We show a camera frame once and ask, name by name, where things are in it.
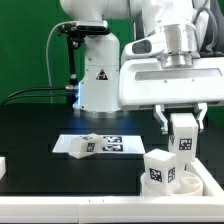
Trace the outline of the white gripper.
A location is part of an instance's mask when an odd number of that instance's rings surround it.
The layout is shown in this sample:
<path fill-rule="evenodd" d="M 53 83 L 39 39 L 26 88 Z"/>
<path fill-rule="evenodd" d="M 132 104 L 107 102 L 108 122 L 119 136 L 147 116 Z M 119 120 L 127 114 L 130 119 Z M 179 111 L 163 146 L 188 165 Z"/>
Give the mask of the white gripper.
<path fill-rule="evenodd" d="M 199 132 L 208 105 L 224 104 L 224 57 L 196 59 L 192 68 L 162 69 L 156 58 L 125 62 L 118 81 L 118 105 L 122 110 L 153 109 L 163 135 L 168 133 L 165 108 L 192 107 Z"/>

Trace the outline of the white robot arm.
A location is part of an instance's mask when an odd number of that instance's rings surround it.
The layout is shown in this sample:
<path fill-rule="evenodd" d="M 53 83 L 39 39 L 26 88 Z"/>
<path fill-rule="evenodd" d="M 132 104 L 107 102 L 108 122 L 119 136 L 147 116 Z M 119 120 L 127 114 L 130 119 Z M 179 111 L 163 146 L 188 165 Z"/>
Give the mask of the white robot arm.
<path fill-rule="evenodd" d="M 90 116 L 191 107 L 201 124 L 224 104 L 224 17 L 218 0 L 60 0 L 85 48 L 74 107 Z"/>

